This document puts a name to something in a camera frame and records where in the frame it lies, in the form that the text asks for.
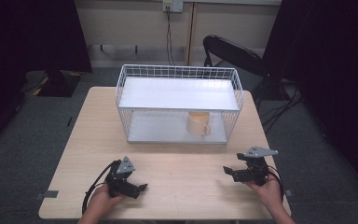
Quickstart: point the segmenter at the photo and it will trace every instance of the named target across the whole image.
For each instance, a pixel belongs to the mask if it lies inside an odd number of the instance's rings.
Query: wire rack
[[[125,64],[116,103],[129,142],[226,143],[243,93],[234,68]],[[210,112],[211,134],[186,132],[190,111]]]

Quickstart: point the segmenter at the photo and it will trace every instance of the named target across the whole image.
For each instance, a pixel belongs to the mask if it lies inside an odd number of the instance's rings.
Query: chair backrest
[[[220,59],[255,75],[268,76],[261,58],[256,53],[221,36],[206,36],[203,39],[203,47],[206,53],[204,66],[213,67],[210,55],[212,53]]]

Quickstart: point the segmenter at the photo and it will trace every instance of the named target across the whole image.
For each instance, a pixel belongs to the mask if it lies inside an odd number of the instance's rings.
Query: mug
[[[188,112],[187,131],[194,135],[210,134],[209,116],[209,112]]]

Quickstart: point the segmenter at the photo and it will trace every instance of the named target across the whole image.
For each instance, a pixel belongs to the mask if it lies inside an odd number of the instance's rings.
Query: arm
[[[77,224],[98,223],[100,219],[107,216],[112,211],[116,204],[120,203],[125,198],[126,196],[121,194],[111,198],[109,195],[109,187],[107,184],[102,184],[92,194],[89,200],[89,205]]]
[[[255,183],[245,183],[249,188],[254,190],[266,206],[267,210],[275,220],[276,224],[294,224],[295,222],[287,214],[282,205],[281,192],[278,180],[273,175],[268,175],[268,181],[263,186],[257,186]]]

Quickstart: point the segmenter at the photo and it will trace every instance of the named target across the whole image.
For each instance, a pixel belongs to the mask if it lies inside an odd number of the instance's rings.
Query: light wood tabletop
[[[136,167],[128,181],[148,187],[137,199],[127,198],[117,205],[108,219],[271,219],[257,195],[223,170],[223,166],[245,169],[245,162],[236,154],[252,146],[269,148],[248,91],[227,144],[141,144],[127,142],[117,111],[116,88],[93,87],[48,188],[58,195],[44,199],[39,216],[80,218],[85,192],[98,175],[112,161],[128,156]],[[271,156],[266,161],[275,167]],[[285,197],[283,205],[291,214]]]

